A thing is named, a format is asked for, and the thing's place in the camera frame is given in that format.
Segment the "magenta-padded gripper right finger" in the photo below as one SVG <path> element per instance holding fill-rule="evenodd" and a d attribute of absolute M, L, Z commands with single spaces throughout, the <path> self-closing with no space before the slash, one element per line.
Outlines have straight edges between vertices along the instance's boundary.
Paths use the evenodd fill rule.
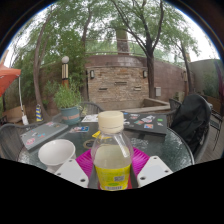
<path fill-rule="evenodd" d="M 136 189 L 157 181 L 173 171 L 158 157 L 135 148 L 129 176 L 129 188 Z"/>

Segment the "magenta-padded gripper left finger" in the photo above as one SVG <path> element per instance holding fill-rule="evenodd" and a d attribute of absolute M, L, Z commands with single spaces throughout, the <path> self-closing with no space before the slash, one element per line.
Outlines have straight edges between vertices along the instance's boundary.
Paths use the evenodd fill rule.
<path fill-rule="evenodd" d="M 55 174 L 78 186 L 90 189 L 97 188 L 97 175 L 90 151 L 84 152 L 77 159 L 69 159 Z"/>

